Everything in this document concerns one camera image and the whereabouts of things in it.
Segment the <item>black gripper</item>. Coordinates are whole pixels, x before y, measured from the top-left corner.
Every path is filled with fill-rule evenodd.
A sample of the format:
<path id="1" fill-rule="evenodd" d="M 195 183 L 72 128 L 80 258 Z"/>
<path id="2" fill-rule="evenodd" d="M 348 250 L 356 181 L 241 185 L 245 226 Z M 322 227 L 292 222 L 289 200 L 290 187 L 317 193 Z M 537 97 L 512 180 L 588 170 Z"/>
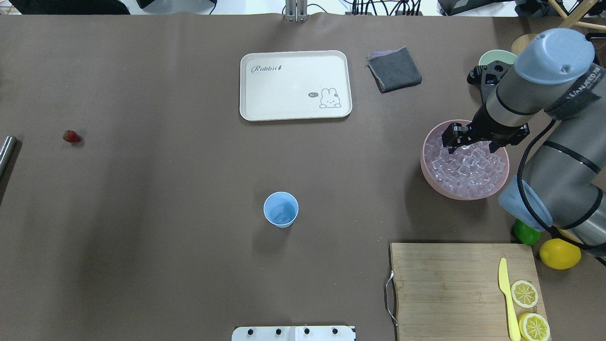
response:
<path id="1" fill-rule="evenodd" d="M 528 124 L 511 127 L 494 121 L 490 116 L 475 116 L 467 126 L 459 122 L 450 123 L 441 138 L 443 143 L 452 143 L 444 144 L 448 154 L 453 154 L 461 147 L 461 142 L 463 145 L 489 142 L 490 153 L 495 153 L 507 145 L 518 145 L 529 134 Z"/>

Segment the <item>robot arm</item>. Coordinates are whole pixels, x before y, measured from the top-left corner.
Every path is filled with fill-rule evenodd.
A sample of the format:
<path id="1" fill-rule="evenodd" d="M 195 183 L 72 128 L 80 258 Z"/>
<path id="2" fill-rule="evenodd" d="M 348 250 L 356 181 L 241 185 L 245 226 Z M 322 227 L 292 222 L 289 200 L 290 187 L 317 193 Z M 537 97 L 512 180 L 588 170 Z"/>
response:
<path id="1" fill-rule="evenodd" d="M 483 104 L 468 125 L 442 133 L 449 153 L 489 142 L 492 153 L 517 145 L 540 111 L 552 120 L 522 155 L 500 205 L 537 231 L 548 231 L 605 261 L 605 192 L 592 183 L 605 168 L 605 69 L 587 37 L 570 28 L 539 33 L 513 65 L 484 65 Z M 497 80 L 485 78 L 497 69 Z"/>

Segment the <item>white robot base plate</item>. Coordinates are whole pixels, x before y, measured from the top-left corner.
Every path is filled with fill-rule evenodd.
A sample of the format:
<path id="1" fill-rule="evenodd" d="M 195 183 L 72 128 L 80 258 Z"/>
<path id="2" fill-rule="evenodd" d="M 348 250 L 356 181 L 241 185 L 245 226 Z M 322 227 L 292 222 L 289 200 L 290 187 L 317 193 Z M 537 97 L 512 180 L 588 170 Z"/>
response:
<path id="1" fill-rule="evenodd" d="M 356 341 L 356 329 L 346 325 L 241 326 L 232 341 Z"/>

